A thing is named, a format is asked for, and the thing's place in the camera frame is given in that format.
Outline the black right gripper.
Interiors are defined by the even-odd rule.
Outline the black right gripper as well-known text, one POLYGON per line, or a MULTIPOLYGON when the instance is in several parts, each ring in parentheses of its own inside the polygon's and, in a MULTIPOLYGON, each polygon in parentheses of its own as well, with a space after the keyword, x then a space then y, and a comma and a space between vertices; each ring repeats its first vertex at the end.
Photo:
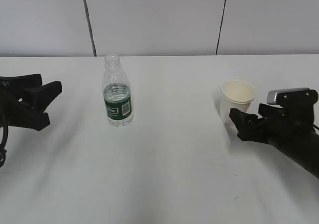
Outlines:
POLYGON ((277 105, 259 104, 258 118, 236 108, 229 117, 242 141, 265 142, 280 149, 318 149, 319 129, 315 125, 317 91, 299 91, 280 96, 277 105))

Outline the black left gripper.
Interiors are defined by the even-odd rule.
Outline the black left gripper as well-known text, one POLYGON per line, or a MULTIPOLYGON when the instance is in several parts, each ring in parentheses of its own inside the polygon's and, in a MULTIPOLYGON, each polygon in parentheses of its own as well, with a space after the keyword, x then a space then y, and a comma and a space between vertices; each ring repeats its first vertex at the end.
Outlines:
POLYGON ((41 131, 50 125, 45 110, 62 93, 60 81, 42 84, 40 74, 0 78, 0 126, 41 131))

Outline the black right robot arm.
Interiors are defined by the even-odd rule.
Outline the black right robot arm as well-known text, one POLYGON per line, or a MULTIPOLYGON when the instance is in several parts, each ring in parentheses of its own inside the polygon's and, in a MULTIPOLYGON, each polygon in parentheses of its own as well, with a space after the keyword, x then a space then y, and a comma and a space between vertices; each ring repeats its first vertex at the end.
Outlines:
POLYGON ((318 100, 318 92, 310 88, 272 90, 258 114, 231 108, 229 117, 242 141, 271 145, 318 177, 319 128, 314 113, 318 100))

